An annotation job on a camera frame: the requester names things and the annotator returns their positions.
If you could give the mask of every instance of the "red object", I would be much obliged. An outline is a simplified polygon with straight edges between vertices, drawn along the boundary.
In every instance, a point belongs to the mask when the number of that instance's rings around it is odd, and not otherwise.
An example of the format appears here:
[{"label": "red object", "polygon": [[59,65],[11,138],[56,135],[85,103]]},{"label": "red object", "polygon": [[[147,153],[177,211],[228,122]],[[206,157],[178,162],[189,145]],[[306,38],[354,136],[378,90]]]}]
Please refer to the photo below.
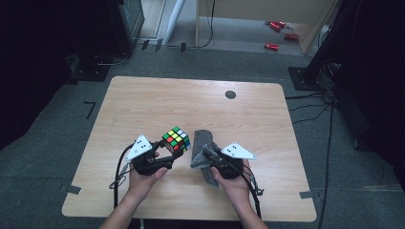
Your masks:
[{"label": "red object", "polygon": [[275,22],[270,22],[270,24],[268,24],[272,29],[274,29],[275,31],[280,31],[281,27],[275,23]]},{"label": "red object", "polygon": [[284,39],[287,39],[287,40],[297,40],[297,39],[298,39],[298,34],[286,33],[286,34],[284,35]]},{"label": "red object", "polygon": [[279,27],[285,28],[286,27],[286,22],[275,22]]},{"label": "red object", "polygon": [[265,49],[268,49],[268,50],[272,50],[272,51],[278,51],[278,45],[276,45],[276,44],[271,44],[271,43],[266,43],[265,44]]}]

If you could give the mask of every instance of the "gray carpet floor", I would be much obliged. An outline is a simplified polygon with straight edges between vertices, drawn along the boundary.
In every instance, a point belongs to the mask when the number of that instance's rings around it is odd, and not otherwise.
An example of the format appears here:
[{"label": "gray carpet floor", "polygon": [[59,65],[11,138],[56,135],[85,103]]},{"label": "gray carpet floor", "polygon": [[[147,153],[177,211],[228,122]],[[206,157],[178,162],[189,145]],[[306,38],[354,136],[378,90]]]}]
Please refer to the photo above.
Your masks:
[{"label": "gray carpet floor", "polygon": [[[306,67],[310,57],[279,53],[229,52],[163,47],[136,48],[124,63],[111,67],[105,82],[63,85],[29,131],[0,152],[0,228],[97,228],[104,219],[68,218],[59,189],[75,176],[87,139],[116,75],[269,82],[286,96],[297,92],[288,67]],[[91,105],[96,106],[86,118]],[[288,100],[290,109],[320,104],[319,97]],[[291,111],[292,121],[315,117],[323,107]],[[330,109],[294,124],[313,202],[314,222],[267,222],[270,228],[316,228],[322,209]],[[352,136],[338,108],[333,110],[330,179],[322,228],[405,228],[405,194],[392,167],[374,152],[352,147]]]}]

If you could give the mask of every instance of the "forearm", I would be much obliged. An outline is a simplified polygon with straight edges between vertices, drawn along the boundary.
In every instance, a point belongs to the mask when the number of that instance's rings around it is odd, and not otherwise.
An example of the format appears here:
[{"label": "forearm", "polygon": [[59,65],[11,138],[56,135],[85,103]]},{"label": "forearm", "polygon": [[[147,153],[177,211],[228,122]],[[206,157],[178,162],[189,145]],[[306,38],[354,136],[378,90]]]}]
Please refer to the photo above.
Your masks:
[{"label": "forearm", "polygon": [[267,229],[267,226],[262,219],[260,219],[253,211],[250,202],[232,203],[232,205],[245,229]]},{"label": "forearm", "polygon": [[100,229],[128,228],[131,223],[134,213],[137,211],[141,200],[138,198],[130,198],[125,196],[121,203],[114,209],[110,216],[103,222]]}]

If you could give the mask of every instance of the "hand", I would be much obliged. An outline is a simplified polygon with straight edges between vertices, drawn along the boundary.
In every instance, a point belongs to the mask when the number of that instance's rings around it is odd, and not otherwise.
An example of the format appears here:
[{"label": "hand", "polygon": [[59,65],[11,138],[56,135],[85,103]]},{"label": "hand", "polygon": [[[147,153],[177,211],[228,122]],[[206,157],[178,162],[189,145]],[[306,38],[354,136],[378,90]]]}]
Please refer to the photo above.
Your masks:
[{"label": "hand", "polygon": [[[249,162],[244,159],[244,171],[249,173]],[[249,189],[247,187],[246,181],[241,177],[238,176],[234,179],[224,179],[221,176],[220,172],[215,167],[211,167],[212,174],[214,175],[215,180],[217,180],[223,187],[228,197],[229,201],[232,205],[236,204],[248,204],[250,205],[249,200]],[[245,174],[245,177],[248,181],[250,181],[250,176]]]},{"label": "hand", "polygon": [[[249,162],[244,159],[244,174],[246,179],[250,182]],[[229,201],[232,203],[236,214],[238,214],[242,225],[245,229],[266,229],[265,223],[256,215],[249,200],[249,188],[246,181],[242,176],[238,176],[234,179],[224,179],[220,172],[215,168],[211,168],[212,174],[215,180],[217,180],[223,187]]]},{"label": "hand", "polygon": [[136,199],[138,202],[142,202],[146,199],[149,191],[152,189],[153,185],[161,179],[166,173],[167,168],[158,169],[151,176],[139,175],[136,170],[134,170],[133,164],[130,164],[130,169],[132,170],[129,174],[129,188],[125,195],[126,198]]}]

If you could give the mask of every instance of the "red toy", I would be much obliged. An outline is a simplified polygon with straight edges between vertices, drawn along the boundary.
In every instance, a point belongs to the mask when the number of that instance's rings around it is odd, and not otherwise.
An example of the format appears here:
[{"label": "red toy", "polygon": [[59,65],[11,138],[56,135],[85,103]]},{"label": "red toy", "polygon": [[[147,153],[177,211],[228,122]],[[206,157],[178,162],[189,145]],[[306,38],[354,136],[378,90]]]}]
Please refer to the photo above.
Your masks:
[{"label": "red toy", "polygon": [[286,39],[286,40],[297,40],[298,39],[298,34],[286,33],[284,35],[284,39]]},{"label": "red toy", "polygon": [[265,44],[265,49],[267,49],[267,50],[271,50],[271,51],[278,51],[278,45],[276,45],[276,44],[271,44],[271,43],[266,43]]},{"label": "red toy", "polygon": [[275,23],[275,22],[270,22],[270,24],[268,24],[272,29],[274,29],[275,31],[280,31],[281,27]]}]

